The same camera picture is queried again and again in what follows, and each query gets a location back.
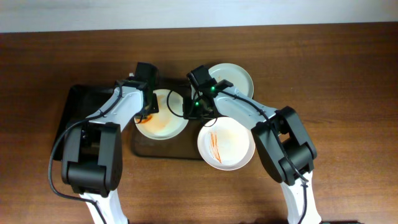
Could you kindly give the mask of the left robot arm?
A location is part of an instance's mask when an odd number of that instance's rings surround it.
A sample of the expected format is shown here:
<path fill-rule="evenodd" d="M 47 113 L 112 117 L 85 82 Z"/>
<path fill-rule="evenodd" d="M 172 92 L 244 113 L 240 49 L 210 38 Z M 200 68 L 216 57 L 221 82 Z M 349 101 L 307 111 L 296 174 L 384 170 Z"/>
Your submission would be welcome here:
<path fill-rule="evenodd" d="M 85 202 L 95 223 L 128 223 L 117 187 L 123 172 L 121 133 L 131 120 L 143 122 L 159 106 L 158 69 L 139 62 L 134 76 L 118 80 L 110 98 L 63 132 L 62 180 L 73 200 Z"/>

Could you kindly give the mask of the white plate with red streaks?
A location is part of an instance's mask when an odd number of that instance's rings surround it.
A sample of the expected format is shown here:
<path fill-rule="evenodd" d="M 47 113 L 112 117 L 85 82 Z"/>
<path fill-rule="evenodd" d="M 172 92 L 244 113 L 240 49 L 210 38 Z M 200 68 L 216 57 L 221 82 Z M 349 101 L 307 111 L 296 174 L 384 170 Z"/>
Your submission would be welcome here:
<path fill-rule="evenodd" d="M 215 169 L 232 171 L 244 167 L 255 151 L 251 132 L 233 118 L 215 118 L 201 128 L 197 137 L 203 160 Z"/>

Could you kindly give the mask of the white plate with orange smear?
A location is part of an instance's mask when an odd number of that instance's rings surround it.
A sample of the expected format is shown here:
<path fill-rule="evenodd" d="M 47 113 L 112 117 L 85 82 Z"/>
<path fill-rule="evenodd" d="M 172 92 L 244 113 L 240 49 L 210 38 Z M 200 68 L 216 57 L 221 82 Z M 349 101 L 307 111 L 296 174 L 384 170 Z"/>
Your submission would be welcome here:
<path fill-rule="evenodd" d="M 166 140 L 181 133 L 188 120 L 175 116 L 167 107 L 168 89 L 158 89 L 154 93 L 157 97 L 159 112 L 150 114 L 143 119 L 136 128 L 146 137 L 154 140 Z"/>

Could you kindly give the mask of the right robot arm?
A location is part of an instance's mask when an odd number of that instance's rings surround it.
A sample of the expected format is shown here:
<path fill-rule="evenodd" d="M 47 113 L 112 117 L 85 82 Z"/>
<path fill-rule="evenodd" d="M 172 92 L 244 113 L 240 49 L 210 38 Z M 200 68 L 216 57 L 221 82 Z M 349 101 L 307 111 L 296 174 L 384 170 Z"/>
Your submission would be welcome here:
<path fill-rule="evenodd" d="M 262 105 L 203 65 L 187 78 L 195 93 L 184 99 L 183 117 L 229 117 L 250 130 L 264 169 L 282 187 L 289 223 L 321 223 L 312 189 L 317 150 L 296 111 Z"/>

